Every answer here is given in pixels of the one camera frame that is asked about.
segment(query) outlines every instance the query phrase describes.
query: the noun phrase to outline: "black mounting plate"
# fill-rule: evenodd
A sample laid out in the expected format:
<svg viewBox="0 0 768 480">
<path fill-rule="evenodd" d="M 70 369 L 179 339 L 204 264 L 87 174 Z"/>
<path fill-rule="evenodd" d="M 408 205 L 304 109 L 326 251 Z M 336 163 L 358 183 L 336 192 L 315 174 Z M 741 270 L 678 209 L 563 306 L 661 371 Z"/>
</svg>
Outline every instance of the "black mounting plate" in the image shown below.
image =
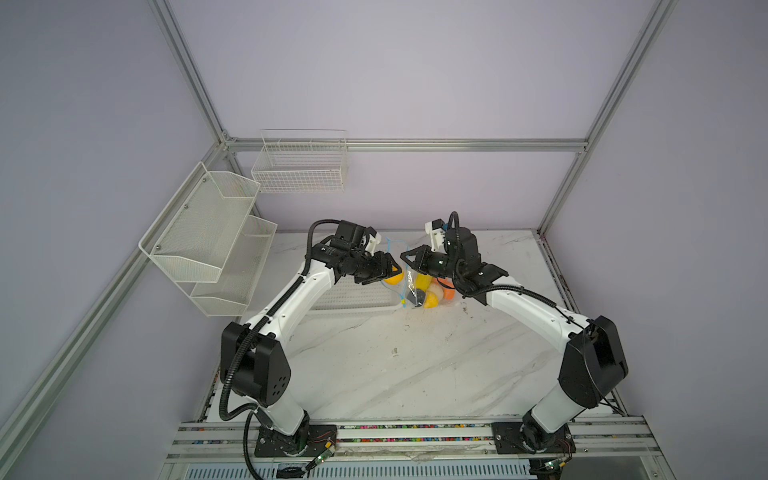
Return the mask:
<svg viewBox="0 0 768 480">
<path fill-rule="evenodd" d="M 493 441 L 496 444 L 496 453 L 499 455 L 507 455 L 512 453 L 531 453 L 523 446 L 523 435 L 520 432 L 523 422 L 495 422 L 491 424 L 491 431 L 493 432 Z M 576 445 L 574 445 L 571 431 L 568 429 L 568 425 L 563 425 L 558 431 L 554 433 L 555 441 L 554 445 L 545 449 L 542 453 L 568 453 L 568 449 L 565 448 L 560 440 L 568 442 L 571 447 L 571 452 L 575 452 Z"/>
<path fill-rule="evenodd" d="M 310 425 L 310 433 L 307 436 L 306 448 L 301 452 L 299 457 L 317 457 L 326 450 L 326 443 L 331 441 L 336 443 L 336 425 Z M 285 457 L 292 458 L 280 449 L 280 444 L 270 439 L 264 439 L 265 442 L 261 442 L 261 437 L 256 440 L 256 450 L 254 455 L 257 458 L 273 458 L 273 457 Z"/>
</svg>

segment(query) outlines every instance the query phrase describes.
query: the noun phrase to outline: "aluminum frame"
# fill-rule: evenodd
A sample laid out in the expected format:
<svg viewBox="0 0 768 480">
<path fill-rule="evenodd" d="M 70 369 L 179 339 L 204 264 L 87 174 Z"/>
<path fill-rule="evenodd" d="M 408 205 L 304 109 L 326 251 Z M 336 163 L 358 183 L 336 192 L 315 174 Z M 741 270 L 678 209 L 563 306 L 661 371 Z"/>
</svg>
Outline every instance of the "aluminum frame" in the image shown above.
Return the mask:
<svg viewBox="0 0 768 480">
<path fill-rule="evenodd" d="M 587 135 L 587 148 L 585 151 L 576 153 L 571 167 L 565 175 L 557 193 L 552 199 L 547 212 L 544 214 L 544 218 L 541 220 L 538 232 L 541 235 L 545 235 L 552 227 L 554 219 L 560 213 L 560 209 L 568 199 L 568 195 L 573 190 L 576 182 L 584 171 L 584 167 L 587 166 L 587 162 L 592 156 L 592 152 L 597 147 L 598 142 L 605 133 L 608 124 L 614 117 L 619 104 L 624 99 L 627 93 L 627 89 L 632 84 L 632 81 L 637 76 L 637 71 L 643 63 L 643 60 L 647 57 L 650 47 L 656 41 L 661 29 L 667 22 L 667 19 L 672 15 L 674 6 L 677 4 L 677 0 L 657 0 L 654 7 L 651 9 L 648 18 L 643 24 L 643 28 L 640 30 L 640 34 L 632 45 L 627 59 L 624 61 L 619 75 L 616 77 L 611 91 L 608 92 L 608 96 L 605 98 L 597 117 L 594 119 L 592 126 L 589 129 Z"/>
<path fill-rule="evenodd" d="M 336 424 L 346 427 L 358 425 L 411 425 L 411 424 L 456 424 L 456 423 L 493 423 L 520 421 L 519 416 L 499 416 L 492 419 L 442 419 L 408 421 L 343 421 L 323 420 L 323 424 Z M 192 463 L 229 463 L 243 460 L 242 422 L 188 422 L 179 425 L 174 444 L 168 451 L 166 464 Z M 622 417 L 606 415 L 603 417 L 583 417 L 568 423 L 576 446 L 574 456 L 639 456 L 661 457 L 653 433 L 643 417 Z M 388 439 L 404 436 L 439 437 L 441 431 L 447 436 L 462 435 L 455 430 L 466 430 L 466 435 L 488 438 L 492 436 L 491 427 L 472 427 L 464 429 L 340 429 L 340 439 Z M 258 439 L 257 423 L 251 425 L 248 439 Z M 499 455 L 492 440 L 475 441 L 429 441 L 429 442 L 343 442 L 338 446 L 333 462 L 406 460 L 414 455 L 423 455 L 425 459 L 489 459 L 489 458 L 551 458 L 552 454 L 515 454 Z M 311 458 L 296 458 L 297 462 Z"/>
<path fill-rule="evenodd" d="M 234 152 L 260 151 L 260 138 L 231 138 L 225 142 Z M 572 151 L 582 152 L 581 138 L 347 138 L 347 151 Z"/>
<path fill-rule="evenodd" d="M 259 150 L 260 140 L 236 139 L 227 135 L 213 106 L 200 72 L 194 64 L 184 36 L 179 28 L 178 20 L 168 0 L 147 0 L 157 23 L 163 32 L 167 43 L 174 55 L 179 68 L 191 89 L 194 100 L 215 139 L 214 145 L 206 154 L 203 162 L 209 166 L 218 160 L 226 159 L 235 173 L 242 174 L 240 165 L 235 157 L 238 151 Z M 594 151 L 609 125 L 618 105 L 624 98 L 637 70 L 647 55 L 648 50 L 658 37 L 664 23 L 669 18 L 677 0 L 657 0 L 648 16 L 640 35 L 625 61 L 620 74 L 617 76 L 609 95 L 603 103 L 586 139 L 352 139 L 349 140 L 351 151 L 573 151 L 574 161 L 564 178 L 558 192 L 538 228 L 540 248 L 545 254 L 555 282 L 561 289 L 570 308 L 576 310 L 575 303 L 567 286 L 562 281 L 554 257 L 551 255 L 545 234 L 573 189 L 579 175 L 584 170 L 591 153 Z M 186 191 L 190 179 L 182 185 L 169 204 L 163 210 L 163 215 L 172 215 L 175 204 L 180 201 L 180 194 Z M 254 213 L 260 217 L 254 205 Z M 73 372 L 79 367 L 87 351 L 93 346 L 99 334 L 111 320 L 114 312 L 122 304 L 131 287 L 147 266 L 149 260 L 137 248 L 128 257 L 117 275 L 112 279 L 96 303 L 88 311 L 67 342 L 62 346 L 56 357 L 46 367 L 37 382 L 25 396 L 22 403 L 12 413 L 10 419 L 0 429 L 0 480 L 15 466 L 27 445 L 45 424 L 55 403 L 61 397 Z M 616 396 L 623 408 L 624 405 Z M 184 473 L 171 468 L 164 469 L 170 477 L 176 478 Z"/>
</svg>

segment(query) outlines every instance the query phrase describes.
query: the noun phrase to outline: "white marble table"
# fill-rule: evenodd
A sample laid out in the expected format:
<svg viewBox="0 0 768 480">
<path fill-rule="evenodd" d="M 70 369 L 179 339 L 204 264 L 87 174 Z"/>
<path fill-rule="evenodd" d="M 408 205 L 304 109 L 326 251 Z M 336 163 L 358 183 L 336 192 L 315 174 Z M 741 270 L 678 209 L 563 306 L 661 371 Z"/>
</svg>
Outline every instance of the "white marble table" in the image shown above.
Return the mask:
<svg viewBox="0 0 768 480">
<path fill-rule="evenodd" d="M 531 231 L 473 233 L 484 261 L 562 304 Z M 382 232 L 382 236 L 404 240 L 410 248 L 427 242 L 420 232 Z M 396 258 L 405 249 L 402 243 L 392 243 Z M 250 314 L 244 318 L 278 294 L 305 252 L 305 233 L 275 236 Z M 380 283 L 369 287 L 385 288 Z M 315 420 L 522 415 L 557 382 L 561 363 L 561 355 L 528 327 L 458 296 L 434 309 L 310 314 L 283 348 L 293 371 L 290 389 Z M 230 398 L 231 409 L 241 403 L 240 397 Z M 218 393 L 210 421 L 218 421 L 217 406 Z"/>
</svg>

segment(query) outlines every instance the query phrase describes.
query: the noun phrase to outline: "black cable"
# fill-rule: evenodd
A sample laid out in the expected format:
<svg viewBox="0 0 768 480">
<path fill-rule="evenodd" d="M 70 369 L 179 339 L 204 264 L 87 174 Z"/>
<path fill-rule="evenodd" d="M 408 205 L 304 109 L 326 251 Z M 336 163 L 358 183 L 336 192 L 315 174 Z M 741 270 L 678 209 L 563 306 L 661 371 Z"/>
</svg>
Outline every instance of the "black cable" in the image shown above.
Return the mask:
<svg viewBox="0 0 768 480">
<path fill-rule="evenodd" d="M 473 297 L 477 295 L 482 295 L 483 293 L 493 292 L 496 290 L 511 290 L 512 292 L 522 293 L 523 295 L 535 298 L 536 300 L 538 300 L 539 302 L 542 302 L 546 306 L 550 306 L 552 308 L 557 307 L 557 303 L 553 302 L 546 296 L 543 296 L 540 293 L 536 293 L 534 291 L 528 290 L 523 286 L 517 286 L 517 285 L 491 285 L 485 288 L 481 288 L 479 290 L 475 290 L 474 292 L 467 292 L 467 293 L 459 292 L 459 293 L 461 293 L 463 296 Z"/>
<path fill-rule="evenodd" d="M 256 339 L 258 332 L 259 330 L 255 328 L 248 332 L 248 335 L 246 335 L 245 339 L 240 343 L 240 346 L 237 347 L 235 356 L 232 358 L 232 363 L 230 364 L 230 369 L 227 370 L 227 376 L 224 378 L 223 388 L 221 389 L 221 399 L 219 401 L 219 417 L 225 422 L 235 418 L 246 410 L 255 410 L 259 408 L 258 403 L 246 403 L 245 405 L 237 407 L 232 412 L 229 411 L 232 380 L 234 379 L 235 373 L 237 373 L 237 369 L 240 368 L 240 362 L 243 361 L 243 357 L 250 349 L 251 343 Z"/>
<path fill-rule="evenodd" d="M 243 339 L 243 342 L 240 343 L 240 346 L 237 348 L 237 351 L 235 352 L 235 356 L 232 358 L 232 363 L 230 364 L 230 368 L 227 370 L 227 376 L 224 378 L 223 381 L 223 388 L 221 389 L 221 399 L 219 401 L 219 417 L 221 417 L 222 420 L 225 422 L 235 418 L 240 413 L 245 412 L 247 410 L 257 410 L 259 408 L 258 403 L 246 403 L 245 405 L 241 405 L 237 407 L 232 412 L 229 411 L 229 401 L 230 401 L 230 392 L 232 390 L 232 381 L 234 380 L 235 373 L 237 373 L 237 370 L 240 368 L 240 363 L 243 361 L 243 358 L 245 357 L 246 353 L 251 347 L 251 344 L 256 339 L 256 335 L 261 331 L 261 329 L 270 321 L 270 318 L 274 316 L 274 314 L 277 312 L 277 310 L 280 309 L 281 306 L 290 298 L 291 295 L 293 295 L 296 290 L 299 289 L 301 284 L 304 281 L 304 277 L 308 274 L 310 271 L 310 264 L 312 263 L 312 235 L 315 233 L 315 228 L 318 225 L 322 225 L 323 223 L 336 223 L 338 224 L 338 220 L 318 220 L 317 222 L 313 223 L 312 226 L 310 226 L 310 231 L 307 234 L 306 238 L 306 262 L 304 264 L 304 270 L 300 274 L 301 277 L 297 278 L 295 282 L 293 282 L 293 285 L 290 286 L 288 290 L 272 305 L 270 310 L 259 320 L 259 322 L 256 324 L 254 328 L 251 329 L 250 332 L 248 332 L 248 335 Z"/>
<path fill-rule="evenodd" d="M 338 225 L 340 222 L 333 219 L 318 220 L 310 226 L 310 231 L 306 234 L 306 263 L 304 264 L 304 270 L 301 272 L 301 276 L 306 276 L 310 272 L 310 264 L 312 263 L 312 235 L 315 233 L 315 228 L 318 225 L 324 223 L 335 223 Z"/>
<path fill-rule="evenodd" d="M 456 255 L 461 254 L 459 252 L 462 249 L 462 238 L 458 235 L 458 213 L 456 211 L 451 212 L 451 216 L 448 217 L 448 222 L 451 223 L 451 219 L 453 219 L 453 228 L 456 232 Z"/>
<path fill-rule="evenodd" d="M 440 286 L 442 286 L 443 288 L 447 288 L 448 290 L 456 290 L 456 289 L 455 289 L 455 288 L 453 288 L 452 286 L 448 286 L 448 285 L 445 285 L 445 284 L 444 284 L 443 282 L 441 282 L 441 281 L 440 281 L 440 279 L 439 279 L 439 278 L 437 278 L 437 277 L 435 277 L 435 280 L 437 280 L 437 283 L 439 283 L 439 284 L 440 284 Z"/>
<path fill-rule="evenodd" d="M 600 402 L 600 405 L 609 406 L 609 407 L 611 407 L 611 408 L 613 409 L 614 413 L 618 413 L 619 415 L 621 415 L 621 416 L 623 416 L 623 417 L 624 417 L 624 416 L 627 416 L 627 414 L 626 414 L 626 413 L 624 413 L 624 412 L 622 412 L 622 411 L 621 411 L 621 409 L 619 409 L 618 407 L 615 407 L 615 406 L 611 405 L 611 404 L 610 404 L 610 403 L 608 403 L 608 402 Z"/>
<path fill-rule="evenodd" d="M 582 330 L 585 328 L 585 327 L 583 327 L 583 326 L 579 325 L 579 324 L 578 324 L 578 322 L 577 322 L 576 320 L 574 320 L 572 316 L 568 316 L 568 315 L 566 315 L 566 314 L 565 314 L 565 313 L 563 313 L 563 311 L 562 311 L 562 310 L 560 310 L 559 308 L 555 307 L 554 309 L 555 309 L 555 310 L 557 310 L 558 312 L 560 312 L 560 314 L 561 314 L 562 316 L 564 316 L 564 317 L 565 317 L 565 319 L 568 321 L 568 323 L 573 323 L 574 325 L 576 325 L 577 327 L 579 327 L 579 328 L 580 328 L 580 329 L 582 329 Z"/>
<path fill-rule="evenodd" d="M 250 452 L 248 452 L 248 429 L 250 428 L 250 420 L 253 418 L 253 412 L 248 413 L 248 418 L 245 419 L 245 428 L 243 429 L 243 456 L 245 457 L 245 466 L 248 467 L 248 472 L 256 480 L 264 480 L 261 475 L 256 473 L 256 469 L 253 467 L 253 463 L 250 461 Z"/>
</svg>

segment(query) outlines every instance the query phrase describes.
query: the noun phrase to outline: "black joint housing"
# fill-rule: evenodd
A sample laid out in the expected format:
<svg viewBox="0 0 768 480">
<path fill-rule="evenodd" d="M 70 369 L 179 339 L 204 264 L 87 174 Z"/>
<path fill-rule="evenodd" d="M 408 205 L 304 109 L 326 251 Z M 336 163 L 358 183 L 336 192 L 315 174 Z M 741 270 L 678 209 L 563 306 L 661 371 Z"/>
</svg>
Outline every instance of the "black joint housing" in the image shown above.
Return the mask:
<svg viewBox="0 0 768 480">
<path fill-rule="evenodd" d="M 558 381 L 571 400 L 593 409 L 627 373 L 616 325 L 599 316 L 566 344 Z"/>
<path fill-rule="evenodd" d="M 316 243 L 312 247 L 312 258 L 332 269 L 336 282 L 342 276 L 352 275 L 355 283 L 367 285 L 400 274 L 402 269 L 391 253 L 366 251 L 366 238 L 374 237 L 373 228 L 341 220 L 328 245 Z"/>
<path fill-rule="evenodd" d="M 556 435 L 544 430 L 533 418 L 533 409 L 523 415 L 523 446 L 531 452 L 540 452 L 554 445 Z"/>
<path fill-rule="evenodd" d="M 250 330 L 232 322 L 221 333 L 221 377 L 226 377 L 240 343 Z M 232 380 L 232 390 L 270 406 L 280 400 L 290 381 L 290 366 L 276 339 L 257 334 L 252 350 L 246 352 Z"/>
</svg>

